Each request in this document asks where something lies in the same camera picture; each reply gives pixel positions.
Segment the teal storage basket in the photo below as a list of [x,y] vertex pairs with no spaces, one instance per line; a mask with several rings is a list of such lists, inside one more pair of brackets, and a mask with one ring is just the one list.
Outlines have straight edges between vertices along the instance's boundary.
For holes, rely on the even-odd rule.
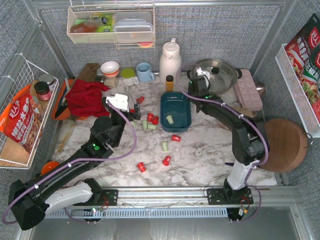
[[[172,115],[174,123],[169,124],[166,116]],[[192,123],[191,105],[181,92],[165,92],[160,98],[160,124],[168,133],[183,133]]]

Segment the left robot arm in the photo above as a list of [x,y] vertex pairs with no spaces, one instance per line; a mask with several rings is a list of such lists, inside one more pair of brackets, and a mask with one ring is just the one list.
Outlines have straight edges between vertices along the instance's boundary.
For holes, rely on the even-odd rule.
[[22,182],[13,182],[9,188],[8,208],[23,231],[38,225],[46,215],[71,205],[104,204],[103,189],[93,178],[80,180],[72,187],[64,187],[74,178],[97,167],[102,162],[113,161],[113,148],[120,144],[126,125],[140,120],[140,104],[133,109],[121,102],[120,95],[108,96],[103,104],[110,116],[98,117],[90,128],[89,140],[71,157],[47,173]]

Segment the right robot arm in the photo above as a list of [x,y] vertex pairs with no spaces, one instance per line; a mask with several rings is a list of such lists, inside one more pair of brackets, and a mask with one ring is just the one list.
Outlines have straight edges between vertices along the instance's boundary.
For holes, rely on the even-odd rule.
[[266,163],[269,157],[269,142],[261,118],[244,116],[227,105],[219,96],[210,94],[210,82],[204,73],[193,76],[186,72],[189,80],[185,96],[196,105],[197,112],[213,117],[232,133],[232,153],[235,158],[231,173],[223,183],[222,198],[208,193],[210,204],[253,203],[249,197],[251,187],[248,179],[254,168]]

